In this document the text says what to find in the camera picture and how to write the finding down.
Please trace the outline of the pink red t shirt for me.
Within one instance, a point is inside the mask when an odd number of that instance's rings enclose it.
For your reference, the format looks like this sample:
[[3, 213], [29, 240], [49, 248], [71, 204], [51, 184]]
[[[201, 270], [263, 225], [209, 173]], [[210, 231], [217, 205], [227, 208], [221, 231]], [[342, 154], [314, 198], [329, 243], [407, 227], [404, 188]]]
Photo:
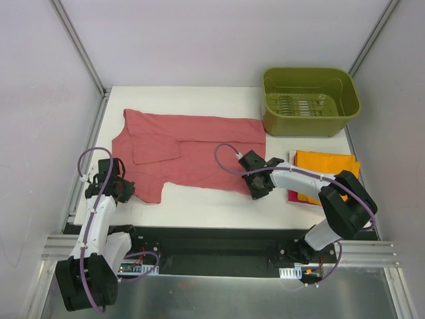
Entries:
[[[238, 171], [235, 150], [266, 155], [266, 133], [260, 120], [214, 116], [147, 114], [126, 109], [124, 127], [112, 140], [112, 153], [135, 183], [135, 195], [150, 204], [161, 202], [169, 182], [188, 187], [248, 195]], [[220, 147], [221, 143], [234, 150]]]

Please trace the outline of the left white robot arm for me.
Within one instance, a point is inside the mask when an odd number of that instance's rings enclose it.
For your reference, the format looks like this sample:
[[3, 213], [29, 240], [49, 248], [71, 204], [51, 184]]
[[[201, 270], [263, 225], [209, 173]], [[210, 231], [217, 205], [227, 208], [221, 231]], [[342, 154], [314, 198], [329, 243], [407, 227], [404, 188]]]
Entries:
[[117, 273], [124, 257], [139, 254], [140, 242], [132, 225], [112, 226], [118, 204], [127, 203], [135, 184], [125, 180], [122, 160], [101, 159], [98, 172], [85, 190], [86, 217], [77, 242], [66, 260], [58, 261], [56, 280], [69, 312], [96, 308], [104, 311], [118, 296]]

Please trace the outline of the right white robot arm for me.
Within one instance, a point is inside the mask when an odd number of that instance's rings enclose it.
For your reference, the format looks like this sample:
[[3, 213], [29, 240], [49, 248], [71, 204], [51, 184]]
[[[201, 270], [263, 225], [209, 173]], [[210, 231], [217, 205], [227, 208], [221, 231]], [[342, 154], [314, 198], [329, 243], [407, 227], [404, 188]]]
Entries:
[[321, 203], [324, 220], [284, 249], [287, 258], [297, 263], [316, 261], [328, 245], [353, 239], [367, 223], [376, 222], [376, 203], [350, 171], [336, 175], [317, 173], [280, 158], [265, 161], [253, 150], [239, 156], [238, 163], [246, 172], [242, 178], [253, 199], [280, 188], [297, 193], [306, 191]]

